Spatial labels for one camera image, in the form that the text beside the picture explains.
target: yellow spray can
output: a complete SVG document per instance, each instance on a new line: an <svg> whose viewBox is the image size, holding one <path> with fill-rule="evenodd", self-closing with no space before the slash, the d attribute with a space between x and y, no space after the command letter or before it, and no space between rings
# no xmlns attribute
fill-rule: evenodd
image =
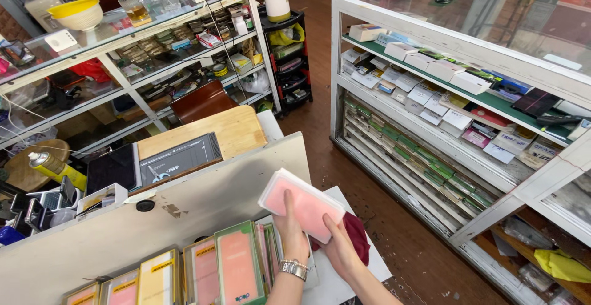
<svg viewBox="0 0 591 305"><path fill-rule="evenodd" d="M62 181L62 178L66 175L70 178L70 181L74 186L84 191L86 189L86 176L76 171L70 165L60 161L53 157L48 152L32 152L29 154L31 161L29 166L39 171L40 173L48 176L49 178L57 181Z"/></svg>

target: glass countertop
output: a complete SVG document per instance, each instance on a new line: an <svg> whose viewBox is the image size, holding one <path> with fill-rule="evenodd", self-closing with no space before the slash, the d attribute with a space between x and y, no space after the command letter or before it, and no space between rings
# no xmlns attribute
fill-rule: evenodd
<svg viewBox="0 0 591 305"><path fill-rule="evenodd" d="M360 0L591 76L591 0Z"/></svg>
<svg viewBox="0 0 591 305"><path fill-rule="evenodd" d="M207 0L207 4L213 5L219 1L221 0ZM152 17L152 22L146 23L139 27L130 26L128 16L122 8L115 9L105 13L103 21L92 30L79 31L68 29L78 44L61 52L53 51L53 49L51 49L51 47L46 43L44 38L50 34L36 37L30 41L25 42L25 45L36 56L36 59L28 66L19 68L14 66L9 67L6 73L0 74L0 84L10 82L26 74L53 65L63 59L73 57L75 55L81 54L82 52L87 52L93 48L105 45L119 38L135 34L144 29L156 26L162 22L166 22L181 15L193 12L199 8L202 8L203 6L203 4L199 4L197 6L184 6L180 11Z"/></svg>

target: red plastic bag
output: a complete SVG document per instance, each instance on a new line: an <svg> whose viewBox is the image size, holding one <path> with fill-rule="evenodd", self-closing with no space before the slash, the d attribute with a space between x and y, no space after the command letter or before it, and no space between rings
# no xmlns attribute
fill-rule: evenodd
<svg viewBox="0 0 591 305"><path fill-rule="evenodd" d="M111 81L111 78L105 73L105 70L102 69L101 65L102 63L98 58L93 58L85 62L81 62L78 65L74 65L70 67L70 69L77 75L91 77L96 82Z"/></svg>

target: black repair mat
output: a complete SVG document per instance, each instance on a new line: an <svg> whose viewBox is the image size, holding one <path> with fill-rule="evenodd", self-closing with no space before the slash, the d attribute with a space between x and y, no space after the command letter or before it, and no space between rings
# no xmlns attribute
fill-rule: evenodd
<svg viewBox="0 0 591 305"><path fill-rule="evenodd" d="M145 158L139 162L142 186L166 179L185 170L222 157L216 134L201 135L196 139Z"/></svg>

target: yellow label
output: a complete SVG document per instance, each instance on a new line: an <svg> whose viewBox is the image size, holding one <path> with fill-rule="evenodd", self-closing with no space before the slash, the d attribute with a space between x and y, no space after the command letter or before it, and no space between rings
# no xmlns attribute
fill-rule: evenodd
<svg viewBox="0 0 591 305"><path fill-rule="evenodd" d="M198 252L195 252L195 257L198 257L200 255L204 255L206 253L210 253L211 251L215 251L215 250L216 250L216 245L213 244L210 247L206 247L206 248L204 248L204 249L202 249L202 250L200 250Z"/></svg>
<svg viewBox="0 0 591 305"><path fill-rule="evenodd" d="M82 297L81 299L75 300L72 303L72 305L81 305L81 304L84 304L85 302L94 299L95 296L96 296L96 293L89 294L89 295L87 295L85 297Z"/></svg>
<svg viewBox="0 0 591 305"><path fill-rule="evenodd" d="M170 259L168 261L165 261L163 263L160 263L159 265L156 265L154 267L152 267L152 272L157 272L165 267L168 267L170 265L172 265L174 263L174 259Z"/></svg>
<svg viewBox="0 0 591 305"><path fill-rule="evenodd" d="M123 282L120 285L113 288L113 293L118 293L124 289L135 286L138 283L138 279L132 279L131 281Z"/></svg>

